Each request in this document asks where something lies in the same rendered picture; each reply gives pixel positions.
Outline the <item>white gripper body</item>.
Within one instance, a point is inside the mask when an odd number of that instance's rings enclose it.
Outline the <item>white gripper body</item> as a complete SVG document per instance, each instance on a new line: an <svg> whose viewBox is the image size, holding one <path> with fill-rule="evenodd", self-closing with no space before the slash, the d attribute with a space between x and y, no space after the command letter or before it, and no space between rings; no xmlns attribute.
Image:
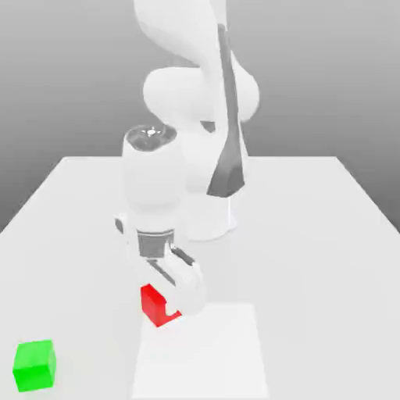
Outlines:
<svg viewBox="0 0 400 400"><path fill-rule="evenodd" d="M130 251L137 283L150 284L166 300L166 315L196 315L206 304L200 265L175 245L166 245L162 258L145 258Z"/></svg>

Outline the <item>small red cube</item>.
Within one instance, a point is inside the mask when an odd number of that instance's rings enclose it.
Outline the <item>small red cube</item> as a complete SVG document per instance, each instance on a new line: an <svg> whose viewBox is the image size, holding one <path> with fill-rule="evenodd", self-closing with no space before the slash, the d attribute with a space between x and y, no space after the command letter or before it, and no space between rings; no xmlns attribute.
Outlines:
<svg viewBox="0 0 400 400"><path fill-rule="evenodd" d="M171 315L166 313L165 298L150 284L141 287L141 308L156 327L161 327L181 316L180 311Z"/></svg>

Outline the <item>small green cube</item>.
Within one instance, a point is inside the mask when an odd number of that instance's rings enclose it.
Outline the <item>small green cube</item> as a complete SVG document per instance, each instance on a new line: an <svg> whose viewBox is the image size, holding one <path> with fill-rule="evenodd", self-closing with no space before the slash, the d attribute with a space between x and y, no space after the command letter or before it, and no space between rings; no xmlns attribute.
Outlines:
<svg viewBox="0 0 400 400"><path fill-rule="evenodd" d="M56 356L52 340L19 343L12 366L18 392L52 388Z"/></svg>

